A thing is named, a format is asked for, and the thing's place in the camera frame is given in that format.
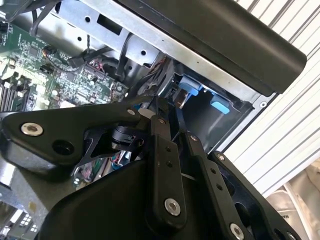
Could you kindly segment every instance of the black cover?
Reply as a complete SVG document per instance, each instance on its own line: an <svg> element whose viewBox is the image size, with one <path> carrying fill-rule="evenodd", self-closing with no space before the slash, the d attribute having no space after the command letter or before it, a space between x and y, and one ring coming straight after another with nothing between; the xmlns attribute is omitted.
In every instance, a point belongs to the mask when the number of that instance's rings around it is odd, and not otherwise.
<svg viewBox="0 0 320 240"><path fill-rule="evenodd" d="M117 0L265 96L283 93L306 56L233 0Z"/></svg>

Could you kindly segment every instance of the white roller shutter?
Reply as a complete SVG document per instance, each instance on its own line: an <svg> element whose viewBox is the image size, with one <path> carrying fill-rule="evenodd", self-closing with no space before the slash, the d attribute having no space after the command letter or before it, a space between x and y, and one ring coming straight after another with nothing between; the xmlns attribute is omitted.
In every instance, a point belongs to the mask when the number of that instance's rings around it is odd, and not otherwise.
<svg viewBox="0 0 320 240"><path fill-rule="evenodd" d="M320 1L237 2L308 59L287 91L225 152L267 197L320 157Z"/></svg>

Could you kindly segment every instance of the green circuit board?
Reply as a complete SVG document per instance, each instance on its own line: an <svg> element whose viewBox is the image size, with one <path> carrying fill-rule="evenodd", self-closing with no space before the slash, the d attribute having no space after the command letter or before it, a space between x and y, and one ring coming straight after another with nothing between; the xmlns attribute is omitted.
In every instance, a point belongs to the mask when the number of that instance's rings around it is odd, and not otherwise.
<svg viewBox="0 0 320 240"><path fill-rule="evenodd" d="M119 102L128 91L95 65L76 72L54 68L43 56L49 44L12 24L0 26L0 111L34 111ZM71 57L57 49L52 62L68 69Z"/></svg>

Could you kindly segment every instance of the blue plastic tab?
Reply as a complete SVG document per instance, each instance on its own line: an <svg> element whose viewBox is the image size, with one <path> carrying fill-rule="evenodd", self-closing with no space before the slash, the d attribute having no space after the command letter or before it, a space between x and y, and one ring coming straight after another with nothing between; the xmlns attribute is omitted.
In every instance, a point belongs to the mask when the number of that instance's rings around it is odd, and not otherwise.
<svg viewBox="0 0 320 240"><path fill-rule="evenodd" d="M226 99L220 97L217 94L213 96L213 98L210 101L210 104L212 107L216 108L223 114L228 114L230 112L230 109L229 109L230 103Z"/></svg>
<svg viewBox="0 0 320 240"><path fill-rule="evenodd" d="M197 96L199 91L202 89L202 86L201 84L184 75L179 83L179 88L189 93L189 99L191 96Z"/></svg>

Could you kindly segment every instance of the capacitor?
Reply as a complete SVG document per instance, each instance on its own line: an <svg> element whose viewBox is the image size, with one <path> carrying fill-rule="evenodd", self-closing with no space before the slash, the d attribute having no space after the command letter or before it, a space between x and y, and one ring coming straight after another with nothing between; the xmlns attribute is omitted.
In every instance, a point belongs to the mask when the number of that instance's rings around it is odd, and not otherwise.
<svg viewBox="0 0 320 240"><path fill-rule="evenodd" d="M52 95L53 95L53 96L57 96L57 95L58 95L58 91L57 91L57 90L53 90L53 91L52 91Z"/></svg>
<svg viewBox="0 0 320 240"><path fill-rule="evenodd" d="M97 77L92 78L92 80L90 81L90 85L95 85L95 83L98 81Z"/></svg>

